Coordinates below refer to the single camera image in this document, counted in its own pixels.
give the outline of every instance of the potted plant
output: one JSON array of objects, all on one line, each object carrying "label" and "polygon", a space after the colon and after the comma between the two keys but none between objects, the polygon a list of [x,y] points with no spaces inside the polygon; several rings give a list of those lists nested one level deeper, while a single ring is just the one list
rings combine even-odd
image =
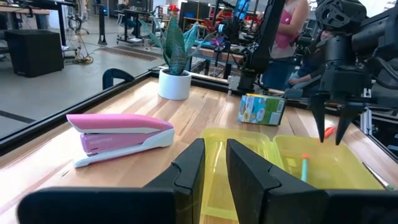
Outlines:
[{"label": "potted plant", "polygon": [[[159,22],[153,17],[157,27]],[[189,97],[191,74],[185,71],[189,59],[196,54],[201,44],[192,52],[191,48],[197,38],[198,24],[195,23],[189,31],[182,33],[175,17],[171,17],[169,26],[158,39],[147,24],[140,20],[142,27],[149,33],[151,40],[163,51],[163,58],[168,68],[159,72],[159,95],[169,100],[185,100]],[[202,43],[208,40],[209,34]]]}]

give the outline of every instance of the yellow container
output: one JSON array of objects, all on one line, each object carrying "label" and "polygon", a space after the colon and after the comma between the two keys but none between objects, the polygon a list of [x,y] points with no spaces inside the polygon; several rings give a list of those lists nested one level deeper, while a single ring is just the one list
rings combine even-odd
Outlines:
[{"label": "yellow container", "polygon": [[273,145],[285,171],[299,179],[302,155],[307,154],[307,183],[318,189],[383,189],[351,150],[336,146],[334,139],[321,143],[317,138],[276,136]]},{"label": "yellow container", "polygon": [[223,128],[207,128],[201,137],[206,144],[205,184],[202,215],[238,220],[226,170],[226,140],[235,139],[273,164],[283,167],[276,148],[265,134]]}]

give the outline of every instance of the pink stapler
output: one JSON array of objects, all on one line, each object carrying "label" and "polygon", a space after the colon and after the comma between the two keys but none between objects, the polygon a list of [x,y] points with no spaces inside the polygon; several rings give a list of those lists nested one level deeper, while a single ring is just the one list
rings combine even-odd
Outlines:
[{"label": "pink stapler", "polygon": [[81,133],[83,151],[75,159],[75,167],[173,143],[173,125],[149,116],[68,114],[67,119]]}]

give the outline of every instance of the green box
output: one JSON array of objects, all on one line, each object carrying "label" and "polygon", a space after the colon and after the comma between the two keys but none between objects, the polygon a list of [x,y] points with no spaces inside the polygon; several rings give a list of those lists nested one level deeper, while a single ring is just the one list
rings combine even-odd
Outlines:
[{"label": "green box", "polygon": [[238,121],[278,126],[284,110],[285,99],[281,97],[246,94],[242,96]]}]

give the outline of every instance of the concrete floor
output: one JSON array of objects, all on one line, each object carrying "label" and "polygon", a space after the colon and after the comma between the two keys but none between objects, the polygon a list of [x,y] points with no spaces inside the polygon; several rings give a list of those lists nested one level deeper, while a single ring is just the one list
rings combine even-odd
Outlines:
[{"label": "concrete floor", "polygon": [[[35,29],[35,22],[28,22],[27,24],[25,21],[24,27]],[[87,52],[94,52],[101,47],[97,44],[98,17],[91,16],[90,20],[83,24],[83,27],[90,32],[90,35],[86,35],[82,31],[82,39]],[[106,18],[105,32],[107,47],[114,47],[117,45],[117,33],[122,33],[123,28],[116,24],[115,18]],[[81,52],[86,55],[86,50],[78,39],[78,36],[73,35],[72,32],[67,35],[68,45],[71,47],[81,45]],[[100,92],[102,90],[102,74],[109,68],[119,68],[136,76],[148,71],[149,68],[164,63],[162,59],[146,62],[102,52],[94,52],[91,56],[94,58],[94,62],[90,65],[66,65],[62,71],[35,78],[18,76],[12,71],[10,61],[1,61],[0,139],[4,135],[24,127],[27,124],[26,120],[40,120]],[[12,119],[7,118],[10,116],[4,114],[12,114]]]}]

